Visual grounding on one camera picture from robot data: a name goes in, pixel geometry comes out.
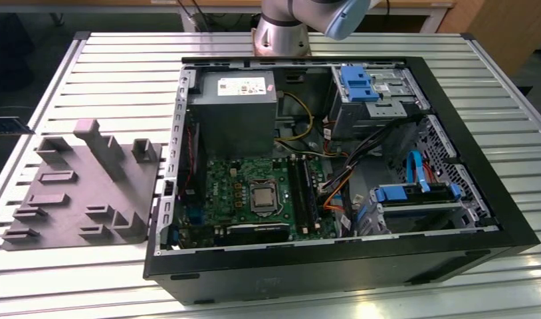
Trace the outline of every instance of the sticker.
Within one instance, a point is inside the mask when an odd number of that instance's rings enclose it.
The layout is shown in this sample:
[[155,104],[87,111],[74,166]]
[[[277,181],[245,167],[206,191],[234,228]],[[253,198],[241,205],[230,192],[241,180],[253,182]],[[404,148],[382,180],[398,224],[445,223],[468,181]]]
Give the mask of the sticker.
[[175,0],[150,0],[153,5],[175,5]]
[[218,81],[219,96],[267,94],[265,78],[222,78]]
[[329,128],[324,129],[324,138],[332,141],[332,130]]
[[376,85],[376,90],[378,90],[378,91],[390,91],[389,85],[378,84],[378,85]]
[[345,228],[352,229],[352,221],[350,221],[350,219],[349,219],[345,215],[342,215],[342,220],[341,220],[341,222],[342,222]]

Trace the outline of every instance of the power supply label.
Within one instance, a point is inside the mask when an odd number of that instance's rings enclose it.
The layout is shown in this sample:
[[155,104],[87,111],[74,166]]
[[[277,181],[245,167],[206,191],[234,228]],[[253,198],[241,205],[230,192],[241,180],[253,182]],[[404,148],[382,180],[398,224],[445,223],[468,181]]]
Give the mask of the power supply label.
[[265,95],[267,87],[265,78],[222,78],[218,81],[218,95]]

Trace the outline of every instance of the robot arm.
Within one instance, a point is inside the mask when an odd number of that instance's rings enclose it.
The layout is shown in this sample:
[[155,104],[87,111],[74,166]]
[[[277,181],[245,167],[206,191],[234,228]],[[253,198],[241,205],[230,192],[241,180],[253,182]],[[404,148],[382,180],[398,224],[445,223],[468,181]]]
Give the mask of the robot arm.
[[381,0],[263,0],[255,49],[263,56],[302,56],[310,50],[306,25],[342,40]]

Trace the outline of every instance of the ram slot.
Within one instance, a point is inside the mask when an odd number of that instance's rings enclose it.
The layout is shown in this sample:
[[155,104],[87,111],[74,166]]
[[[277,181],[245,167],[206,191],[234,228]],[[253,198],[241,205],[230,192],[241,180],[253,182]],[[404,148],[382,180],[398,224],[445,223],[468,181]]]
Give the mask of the ram slot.
[[289,159],[289,184],[292,202],[294,205],[294,218],[297,221],[297,231],[300,234],[308,234],[310,228],[310,219],[308,218],[305,192],[302,190],[302,178],[298,166],[298,159]]
[[302,170],[304,178],[302,193],[305,196],[308,220],[310,221],[310,229],[317,230],[320,228],[318,206],[314,194],[313,178],[306,160],[300,161],[300,169]]

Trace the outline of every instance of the slotted table surface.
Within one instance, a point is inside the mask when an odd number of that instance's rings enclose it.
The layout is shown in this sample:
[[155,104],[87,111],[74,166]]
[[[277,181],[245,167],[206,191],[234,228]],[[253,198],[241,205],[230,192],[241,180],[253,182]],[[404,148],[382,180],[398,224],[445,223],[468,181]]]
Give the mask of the slotted table surface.
[[[541,117],[480,44],[426,34],[353,35],[340,42],[312,35],[310,42],[316,56],[426,59],[541,240]],[[541,318],[541,245],[440,284],[191,307],[142,279],[146,243],[2,250],[2,234],[42,162],[34,152],[42,136],[64,136],[76,145],[76,120],[96,118],[121,144],[149,138],[163,143],[166,155],[181,58],[251,54],[249,33],[92,33],[74,40],[30,123],[38,135],[20,138],[0,176],[0,315]]]

